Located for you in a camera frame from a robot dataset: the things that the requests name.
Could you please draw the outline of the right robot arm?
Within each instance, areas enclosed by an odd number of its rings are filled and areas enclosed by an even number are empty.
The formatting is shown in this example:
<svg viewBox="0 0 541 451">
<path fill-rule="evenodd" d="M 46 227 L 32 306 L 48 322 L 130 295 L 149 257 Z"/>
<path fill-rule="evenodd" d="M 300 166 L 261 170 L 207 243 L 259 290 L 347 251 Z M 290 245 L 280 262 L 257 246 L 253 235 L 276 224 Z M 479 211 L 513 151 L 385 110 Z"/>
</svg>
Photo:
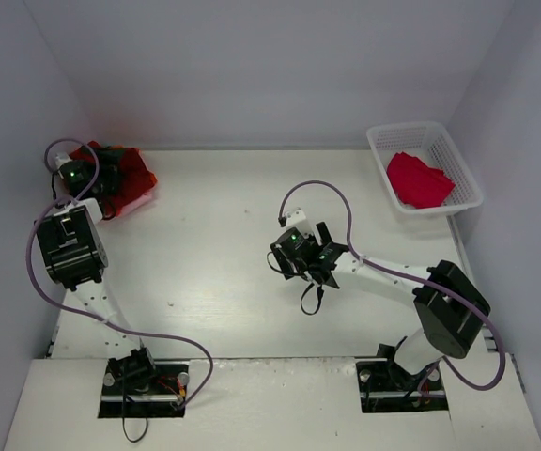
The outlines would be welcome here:
<svg viewBox="0 0 541 451">
<path fill-rule="evenodd" d="M 300 278 L 323 297 L 324 288 L 354 290 L 402 304 L 418 317 L 416 329 L 388 347 L 385 374 L 406 387 L 439 359 L 462 360 L 481 333 L 490 306 L 458 266 L 442 260 L 423 268 L 366 262 L 333 241 L 324 224 L 314 233 L 305 221 L 284 227 L 270 245 L 286 280 Z"/>
</svg>

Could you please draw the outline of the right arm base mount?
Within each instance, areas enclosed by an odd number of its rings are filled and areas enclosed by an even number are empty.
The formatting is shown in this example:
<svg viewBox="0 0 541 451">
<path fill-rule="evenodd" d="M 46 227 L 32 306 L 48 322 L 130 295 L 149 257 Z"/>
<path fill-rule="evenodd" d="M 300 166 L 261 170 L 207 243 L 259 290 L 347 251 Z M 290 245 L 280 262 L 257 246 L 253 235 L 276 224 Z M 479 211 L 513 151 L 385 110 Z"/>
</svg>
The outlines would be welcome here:
<svg viewBox="0 0 541 451">
<path fill-rule="evenodd" d="M 380 344 L 375 358 L 356 361 L 362 413 L 448 411 L 449 404 L 440 371 L 435 369 L 419 389 L 429 366 L 411 376 L 394 362 L 394 354 L 398 348 L 399 345 L 394 347 Z"/>
</svg>

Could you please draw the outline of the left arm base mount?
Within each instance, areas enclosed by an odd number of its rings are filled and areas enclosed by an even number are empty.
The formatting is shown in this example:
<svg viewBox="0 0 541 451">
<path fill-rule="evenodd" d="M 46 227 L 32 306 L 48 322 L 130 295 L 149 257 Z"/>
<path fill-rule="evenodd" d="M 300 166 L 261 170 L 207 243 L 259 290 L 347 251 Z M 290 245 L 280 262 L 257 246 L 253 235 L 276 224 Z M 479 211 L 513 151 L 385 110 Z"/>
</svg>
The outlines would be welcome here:
<svg viewBox="0 0 541 451">
<path fill-rule="evenodd" d="M 115 381 L 107 369 L 100 390 L 99 419 L 120 421 L 128 443 L 140 443 L 154 419 L 183 418 L 184 400 L 189 394 L 190 369 L 187 362 L 160 362 L 148 381 L 129 384 Z"/>
</svg>

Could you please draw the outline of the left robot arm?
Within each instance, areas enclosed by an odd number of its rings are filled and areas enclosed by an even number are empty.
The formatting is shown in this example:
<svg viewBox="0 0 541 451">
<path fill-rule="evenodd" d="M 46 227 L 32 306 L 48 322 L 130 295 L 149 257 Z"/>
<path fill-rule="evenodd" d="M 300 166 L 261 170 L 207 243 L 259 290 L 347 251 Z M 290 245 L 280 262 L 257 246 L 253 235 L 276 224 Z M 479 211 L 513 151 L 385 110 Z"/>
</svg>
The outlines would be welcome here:
<svg viewBox="0 0 541 451">
<path fill-rule="evenodd" d="M 156 386 L 158 371 L 104 277 L 108 257 L 97 225 L 142 205 L 157 180 L 137 148 L 75 144 L 74 151 L 43 158 L 65 192 L 55 195 L 34 223 L 27 247 L 39 248 L 51 280 L 80 301 L 76 314 L 98 324 L 113 377 L 124 376 L 124 383 L 143 395 Z"/>
</svg>

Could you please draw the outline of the dark red t shirt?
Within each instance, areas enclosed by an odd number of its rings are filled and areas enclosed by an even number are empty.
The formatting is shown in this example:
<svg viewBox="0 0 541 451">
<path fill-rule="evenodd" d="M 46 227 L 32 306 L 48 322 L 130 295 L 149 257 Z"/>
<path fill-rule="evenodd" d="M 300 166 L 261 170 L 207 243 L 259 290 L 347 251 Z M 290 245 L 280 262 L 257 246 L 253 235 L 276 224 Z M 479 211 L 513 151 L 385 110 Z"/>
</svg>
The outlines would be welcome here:
<svg viewBox="0 0 541 451">
<path fill-rule="evenodd" d="M 90 141 L 88 145 L 90 147 L 98 146 L 100 148 L 121 148 L 125 150 L 125 154 L 120 161 L 120 174 L 122 176 L 121 180 L 123 180 L 124 177 L 129 173 L 145 172 L 147 170 L 147 167 L 137 148 L 124 148 L 119 146 L 103 147 L 96 141 Z"/>
</svg>

